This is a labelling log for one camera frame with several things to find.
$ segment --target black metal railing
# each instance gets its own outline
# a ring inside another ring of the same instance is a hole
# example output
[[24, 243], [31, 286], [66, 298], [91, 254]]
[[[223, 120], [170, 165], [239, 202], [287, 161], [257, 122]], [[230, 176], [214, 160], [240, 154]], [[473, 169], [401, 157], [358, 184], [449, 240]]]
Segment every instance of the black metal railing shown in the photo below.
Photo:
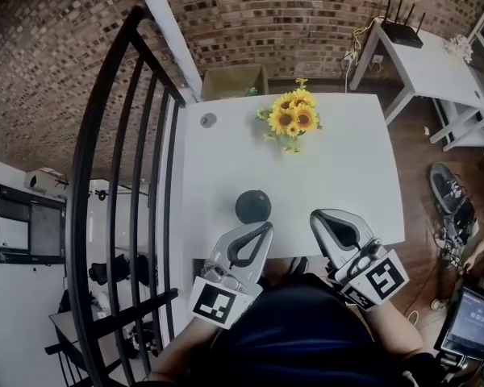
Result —
[[[169, 278], [169, 201], [173, 167], [173, 143], [176, 134], [177, 113], [179, 107], [183, 107], [185, 105], [185, 101], [136, 30], [143, 17], [144, 11], [140, 7], [136, 6], [132, 9], [106, 55], [106, 59], [104, 60], [104, 63], [102, 64], [102, 67], [98, 73], [94, 87], [91, 91], [90, 99], [86, 106], [86, 111], [82, 118], [81, 128], [77, 137], [77, 145], [73, 155], [72, 175], [69, 182], [69, 198], [66, 216], [66, 265], [69, 278], [69, 298], [73, 312], [73, 320], [77, 330], [77, 337], [79, 339], [86, 370], [90, 376], [90, 380], [87, 381], [87, 383], [92, 382], [93, 385], [97, 387], [117, 384], [108, 377], [108, 368], [106, 368], [104, 364], [98, 345], [98, 339], [100, 337], [112, 332], [115, 333], [116, 345], [119, 349], [119, 357], [123, 366], [123, 371], [125, 372], [128, 384], [133, 385], [135, 380], [129, 359], [127, 358], [127, 353], [124, 351], [122, 327], [128, 323], [135, 323], [137, 336], [140, 340], [140, 355], [146, 374], [151, 371], [151, 364], [148, 359], [145, 343], [141, 340], [143, 334], [141, 319], [146, 314], [152, 313], [152, 324], [156, 340], [156, 349], [159, 352], [162, 349], [161, 329], [158, 315], [158, 309], [161, 306], [165, 306], [166, 308], [170, 339], [173, 338], [174, 334], [171, 301], [177, 296], [177, 290], [170, 288]], [[136, 51], [139, 53], [139, 57], [131, 76], [130, 84], [127, 88], [122, 113], [119, 119], [115, 146], [111, 159], [108, 195], [109, 199], [106, 213], [106, 266], [111, 304], [111, 316], [94, 322], [88, 297], [89, 288], [86, 263], [86, 215], [88, 207], [88, 190], [102, 117], [106, 109], [106, 103], [111, 91], [111, 87], [115, 80], [115, 75], [119, 70], [120, 63], [125, 55], [125, 52], [127, 51], [127, 46], [129, 44], [132, 44], [132, 46], [136, 49]], [[131, 295], [133, 307], [126, 310], [120, 310], [115, 270], [113, 269], [113, 261], [115, 259], [116, 194], [119, 186], [120, 161], [127, 131], [127, 123], [131, 111], [131, 105], [135, 96], [136, 87], [138, 86], [138, 81], [144, 65], [147, 65], [151, 69], [152, 78], [148, 86], [143, 114], [140, 120], [131, 186], [132, 194], [129, 244], [131, 258]], [[160, 116], [156, 129], [156, 141], [152, 156], [151, 193], [148, 197], [148, 264], [150, 272], [150, 298], [147, 301], [141, 302], [138, 280], [136, 276], [136, 262], [134, 262], [137, 257], [137, 230], [139, 222], [139, 194], [137, 191], [140, 188], [140, 177], [142, 160], [144, 157], [145, 137], [148, 128], [148, 118], [152, 108], [152, 100], [158, 81], [165, 87], [165, 90], [161, 101]], [[171, 98], [173, 99], [174, 106], [169, 134], [168, 158], [165, 174], [165, 197], [163, 205], [164, 219], [162, 272], [164, 277], [164, 292], [158, 294], [156, 290], [155, 274], [156, 187], [160, 176], [160, 162], [164, 139], [163, 133], [165, 120], [168, 116]]]

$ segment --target cardboard box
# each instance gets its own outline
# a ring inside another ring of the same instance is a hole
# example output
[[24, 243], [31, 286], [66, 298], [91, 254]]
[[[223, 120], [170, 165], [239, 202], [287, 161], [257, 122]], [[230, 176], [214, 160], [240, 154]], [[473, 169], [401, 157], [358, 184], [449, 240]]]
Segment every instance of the cardboard box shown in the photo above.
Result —
[[269, 94], [267, 72], [261, 64], [238, 64], [207, 70], [202, 84], [204, 101], [244, 98], [251, 88], [257, 95]]

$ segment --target black cabinet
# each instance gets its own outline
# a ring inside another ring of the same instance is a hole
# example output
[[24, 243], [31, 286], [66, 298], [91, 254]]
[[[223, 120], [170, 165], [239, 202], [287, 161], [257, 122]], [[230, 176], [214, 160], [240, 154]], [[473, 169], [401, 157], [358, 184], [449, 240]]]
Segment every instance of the black cabinet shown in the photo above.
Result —
[[0, 262], [63, 264], [65, 203], [0, 185]]

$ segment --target white table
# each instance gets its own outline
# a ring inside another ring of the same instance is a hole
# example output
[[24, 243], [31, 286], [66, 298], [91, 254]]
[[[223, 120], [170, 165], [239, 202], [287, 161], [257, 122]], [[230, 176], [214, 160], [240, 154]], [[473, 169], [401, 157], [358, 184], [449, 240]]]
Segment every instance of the white table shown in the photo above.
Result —
[[[97, 312], [98, 308], [96, 306], [91, 306], [93, 312], [94, 320], [98, 319]], [[71, 343], [80, 353], [82, 353], [81, 344], [77, 338], [77, 330], [75, 329], [75, 323], [73, 321], [72, 311], [66, 311], [64, 313], [53, 314], [49, 316], [54, 326], [61, 332], [61, 334]], [[102, 359], [104, 360], [104, 365], [106, 367], [113, 364], [116, 360], [120, 358], [119, 349], [116, 346], [115, 335], [113, 333], [106, 334], [100, 339], [98, 339], [98, 347], [102, 353]], [[151, 365], [154, 368], [154, 360], [156, 359], [152, 354], [148, 355]], [[135, 381], [139, 382], [145, 379], [144, 366], [140, 358], [134, 360], [129, 360], [131, 364], [131, 369]], [[119, 365], [117, 368], [109, 373], [109, 378], [111, 380], [117, 381], [120, 384], [128, 385], [125, 373], [123, 372], [123, 367]]]
[[[183, 176], [172, 194], [181, 194], [177, 230], [187, 256], [207, 258], [221, 235], [242, 225], [235, 203], [251, 189], [263, 190], [272, 202], [271, 258], [320, 254], [309, 224], [319, 208], [360, 215], [384, 243], [404, 241], [398, 174], [378, 98], [315, 97], [324, 130], [305, 135], [300, 156], [264, 139], [267, 124], [255, 118], [277, 96], [202, 102], [180, 111], [185, 150], [184, 157], [175, 156], [174, 172]], [[207, 129], [200, 125], [206, 113], [217, 116]]]
[[451, 122], [430, 139], [434, 143], [479, 110], [484, 110], [484, 98], [468, 65], [444, 49], [444, 39], [423, 30], [419, 31], [419, 37], [423, 41], [422, 48], [394, 44], [383, 31], [381, 22], [375, 22], [349, 88], [357, 89], [380, 40], [405, 85], [386, 110], [388, 125], [414, 96], [469, 106], [458, 120]]

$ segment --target flower bouquet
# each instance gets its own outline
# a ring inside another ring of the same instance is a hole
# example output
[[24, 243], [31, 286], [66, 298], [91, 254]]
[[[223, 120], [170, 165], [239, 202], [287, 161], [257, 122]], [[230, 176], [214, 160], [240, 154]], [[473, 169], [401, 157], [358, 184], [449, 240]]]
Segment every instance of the flower bouquet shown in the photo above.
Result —
[[463, 35], [456, 35], [450, 40], [445, 40], [443, 42], [443, 47], [448, 53], [454, 55], [455, 57], [460, 57], [466, 63], [471, 61], [471, 55], [474, 53], [474, 50], [471, 48], [471, 44], [469, 43], [468, 39], [466, 39]]
[[316, 101], [306, 90], [307, 79], [296, 79], [299, 88], [283, 94], [270, 109], [260, 109], [257, 118], [269, 124], [266, 139], [276, 140], [284, 150], [294, 155], [301, 153], [300, 136], [323, 127], [315, 112]]

